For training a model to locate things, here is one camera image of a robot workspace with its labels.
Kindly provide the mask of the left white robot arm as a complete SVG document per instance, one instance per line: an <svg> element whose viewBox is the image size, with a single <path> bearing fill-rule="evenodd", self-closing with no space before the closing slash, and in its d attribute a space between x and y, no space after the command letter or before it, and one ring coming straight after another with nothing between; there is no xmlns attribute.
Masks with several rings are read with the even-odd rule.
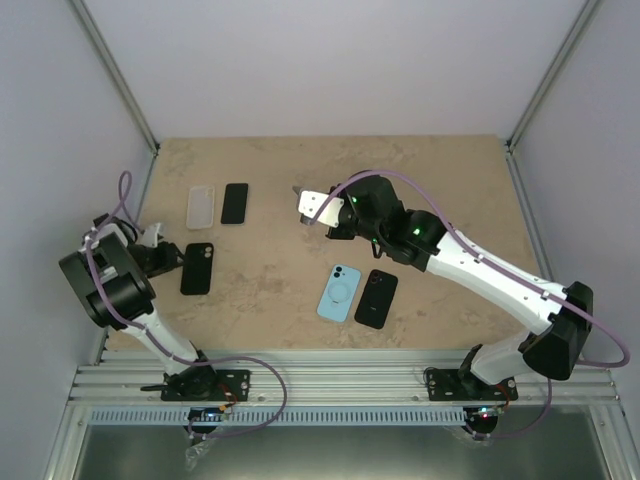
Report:
<svg viewBox="0 0 640 480"><path fill-rule="evenodd" d="M188 260L187 252L164 239L160 223L138 232L103 214L93 220L80 249L59 266L94 324L135 338L160 360L164 382L156 390L207 399L218 390L219 376L203 352L162 318L150 283L176 269L184 280L194 279Z"/></svg>

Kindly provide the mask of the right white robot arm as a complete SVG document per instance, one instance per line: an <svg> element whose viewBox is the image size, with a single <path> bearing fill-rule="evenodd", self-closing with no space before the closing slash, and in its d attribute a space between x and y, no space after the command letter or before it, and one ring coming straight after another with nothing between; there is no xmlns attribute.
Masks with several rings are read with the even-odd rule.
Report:
<svg viewBox="0 0 640 480"><path fill-rule="evenodd" d="M328 226L328 238L364 238L374 256L458 283L524 326L520 334L470 350L449 381L466 397L481 399L502 381L527 372L550 380L570 378L591 332L584 317L593 310L588 286L537 279L473 246L434 213L405 208L391 182L371 171L353 175L327 194L310 194L298 210Z"/></svg>

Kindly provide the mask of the silver smartphone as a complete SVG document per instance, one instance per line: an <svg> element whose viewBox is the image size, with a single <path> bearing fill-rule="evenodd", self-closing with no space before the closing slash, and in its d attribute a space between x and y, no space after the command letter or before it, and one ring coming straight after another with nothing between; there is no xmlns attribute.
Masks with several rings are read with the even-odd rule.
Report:
<svg viewBox="0 0 640 480"><path fill-rule="evenodd" d="M242 225L245 222L248 193L247 183L226 185L221 213L222 225Z"/></svg>

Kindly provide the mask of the beige phone case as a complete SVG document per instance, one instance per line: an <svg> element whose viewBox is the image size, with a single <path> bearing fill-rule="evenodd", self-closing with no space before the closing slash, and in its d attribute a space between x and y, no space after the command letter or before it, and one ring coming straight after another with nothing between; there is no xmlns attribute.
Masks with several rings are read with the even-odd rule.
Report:
<svg viewBox="0 0 640 480"><path fill-rule="evenodd" d="M203 230L213 226L215 188L212 185L191 187L188 195L186 227Z"/></svg>

